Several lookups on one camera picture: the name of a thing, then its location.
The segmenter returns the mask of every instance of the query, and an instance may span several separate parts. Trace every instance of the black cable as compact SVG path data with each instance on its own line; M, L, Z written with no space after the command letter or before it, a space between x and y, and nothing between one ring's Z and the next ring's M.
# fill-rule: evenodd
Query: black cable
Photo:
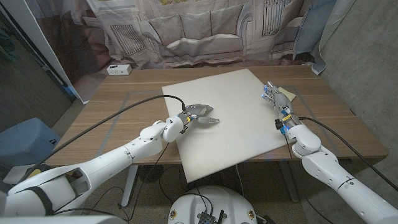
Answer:
M98 199L98 201L94 204L92 209L94 209L97 206L97 204L101 201L101 199L112 189L120 189L122 191L122 193L124 193L124 190L121 187L117 187L117 186L111 187L110 189L106 190L106 192Z
M181 185L181 188L182 188L182 190L185 191L185 192L186 192L186 190L185 190L185 188L183 187L183 185L182 185L182 183L181 183L181 171L180 171L180 169L179 169L178 167L172 166L172 167L167 168L167 169L163 172L163 174L160 176L160 179L159 179L159 187L160 187L160 190L162 191L162 193L164 194L164 196L167 197L167 199L168 199L171 203L174 203L173 200L165 193L165 191L164 191L164 189L163 189L163 187L162 187L162 177L163 177L163 175L164 175L168 170L170 170L170 169L177 169L177 170L178 170L178 176L180 177L180 185Z
M92 208L71 208L71 209L66 209L66 210L62 210L60 212L55 212L53 215L58 215L64 212L71 212L71 211L91 211L91 212L98 212L98 213L102 213L102 214L106 214L106 215L113 215L113 216L117 216L115 214L109 213L109 212L104 212L104 211L100 211L100 210L95 210Z
M146 182L147 178L149 177L150 173L155 169L156 164L159 162L160 158L163 156L163 153L166 151L167 146L169 146L170 143L167 143L166 147L164 148L163 152L161 153L161 155L159 156L159 158L156 160L155 165L152 167L152 169L148 172L148 174L145 176L144 180L142 181L141 186L139 186L139 190L137 193L137 198L136 198L136 202L134 203L134 208L132 209L132 213L131 213L131 217L128 218L126 221L130 221L132 219L132 217L134 216L134 212L136 211L136 207L137 207L137 202L138 202L138 198L139 198L139 193L141 192L142 186L144 185L144 183Z
M244 192L243 192L243 184L242 184L242 179L241 179L241 176L239 175L239 171L238 171L238 164L236 164L236 173L238 174L238 177L239 177L239 182L241 183L242 196L244 197Z
M287 144L287 149L289 150L290 158L292 159L292 162L293 162L293 156L292 156L292 153L290 152L289 142L287 141L286 135L284 135L284 136L285 136L285 140L286 140L286 144ZM290 172L293 173L293 172L292 172L292 169L291 169L290 166L289 166L289 163L287 163L287 165L288 165L288 167L289 167L289 169L290 169ZM296 188L299 189L299 191L301 191L301 194L304 196L304 198L306 199L306 201L308 202L308 204L310 204L310 206L311 206L322 218L324 218L324 219L325 219L326 221L328 221L329 223L334 224L332 221L330 221L329 219L327 219L327 217L325 217L324 215L322 215L322 214L312 205L312 203L309 201L309 199L308 199L307 196L305 195L305 193L304 193L304 191L302 190L302 188L301 188L301 187L300 187L300 188L297 187L297 183L296 183L295 179L293 179L293 183L294 183L294 185L296 186Z
M176 97L176 96L171 96L171 95L153 96L153 97L150 97L150 98L148 98L148 99L146 99L146 100L142 100L142 101L140 101L140 102L133 103L132 105L130 105L130 106L124 108L124 109L121 109L121 110L119 110L118 112L116 112L115 114L112 114L111 116L108 116L107 118L103 119L102 121L100 121L100 122L98 122L98 123L92 125L92 126L89 127L88 129L82 131L80 134L76 135L75 137L69 139L67 142L63 143L60 147L54 149L50 154L46 155L42 160L40 160L40 161L39 161L38 163L36 163L32 168L30 168L29 171L27 171L27 172L25 173L25 175L19 180L18 184L21 183L22 181L26 180L26 178L28 178L28 176L31 175L31 173L33 173L33 171L35 171L35 170L36 170L42 163L44 163L47 159L49 159L50 157L52 157L55 153L57 153L59 150L63 149L65 146L67 146L67 145L69 145L70 143L72 143L74 140L76 140L76 139L82 137L82 135L86 134L87 132L91 131L92 129L95 129L95 128L98 127L99 125L101 125L101 124L103 124L103 123L109 121L110 119L112 119L112 118L114 118L115 116L117 116L117 115L119 115L119 114L125 112L126 110L128 110L128 109L130 109L130 108L133 108L133 107L135 107L135 106L137 106L137 105L140 105L140 104L142 104L142 103L148 102L148 101L150 101L150 100L154 100L154 99L158 99L158 98L162 98L162 97L163 97L163 98L174 98L174 99L179 100L179 101L181 102L181 104L182 104L182 111L185 111L185 104L184 104L184 102L183 102L180 98L178 98L178 97Z
M203 203L205 204L205 212L207 213L207 205L206 205L205 199L203 199L203 196L200 194L200 192L199 192L199 188L198 188L198 187L196 187L196 189L197 189L197 191L198 191L198 194L199 194L199 196L200 196L201 200L202 200L202 201L203 201Z
M338 137L344 144L346 144L346 146L349 147L349 149L351 149L364 163L366 163L366 165L368 165L374 172L376 172L378 174L379 177L381 177L383 180L385 180L392 188L394 188L396 191L398 191L398 187L393 184L387 177L385 177L380 171L378 171L372 164L370 164L357 150L354 149L353 146L351 146L345 139L343 139L343 137L341 137L339 134L337 134L334 130L332 130L331 128L329 128L328 126L322 124L321 122L312 119L312 118L308 118L308 117L298 117L300 120L310 120L313 121L317 124L319 124L320 126L324 127L325 129L327 129L328 131L330 131L331 133L333 133L336 137Z
M207 201L209 201L209 203L210 203L210 205L211 205L210 215L213 214L213 204L211 203L210 199L208 199L206 196L204 196L204 195L198 195L198 194L195 194L195 193L186 193L186 194L183 194L182 196L184 196L184 195L196 195L196 196L204 197L205 199L207 199Z
M160 183L160 179L159 179L159 187L160 187L160 190L162 191L163 195L173 204L174 203L173 200L169 196L167 196L166 192L164 192L162 184Z

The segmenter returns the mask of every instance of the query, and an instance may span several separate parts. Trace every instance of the white power strip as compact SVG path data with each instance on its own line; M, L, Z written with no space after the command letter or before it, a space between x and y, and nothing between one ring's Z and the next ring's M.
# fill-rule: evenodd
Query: white power strip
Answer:
M132 69L130 65L110 65L106 70L109 75L128 75Z

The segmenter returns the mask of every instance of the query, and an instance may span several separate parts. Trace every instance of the white panel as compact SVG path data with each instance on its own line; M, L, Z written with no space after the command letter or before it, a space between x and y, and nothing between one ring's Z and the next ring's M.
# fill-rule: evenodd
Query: white panel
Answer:
M191 122L177 138L187 182L197 180L252 157L286 145L275 128L276 112L261 98L263 84L248 69L162 87L165 95L180 97L186 105L214 107L208 116L214 125ZM181 103L166 98L170 116Z

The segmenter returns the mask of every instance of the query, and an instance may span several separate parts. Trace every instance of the robotic arm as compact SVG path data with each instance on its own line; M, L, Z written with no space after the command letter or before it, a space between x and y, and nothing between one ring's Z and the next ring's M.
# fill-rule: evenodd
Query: robotic arm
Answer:
M81 207L103 182L133 162L162 151L162 139L174 141L179 133L185 132L189 122L219 122L203 116L211 110L208 105L187 106L183 113L167 118L166 122L156 121L143 129L138 138L117 149L82 164L47 170L17 184L0 200L0 217L44 216Z
M262 97L278 114L277 129L297 140L292 151L311 176L336 191L366 223L398 222L398 210L339 165L337 157L321 145L319 137L301 123L290 100L276 86L268 81L264 92Z

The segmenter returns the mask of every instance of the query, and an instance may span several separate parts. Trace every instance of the robot finger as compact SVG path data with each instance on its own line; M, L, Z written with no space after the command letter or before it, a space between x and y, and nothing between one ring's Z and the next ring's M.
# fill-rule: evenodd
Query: robot finger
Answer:
M219 123L219 119L209 117L199 117L197 121L201 124Z

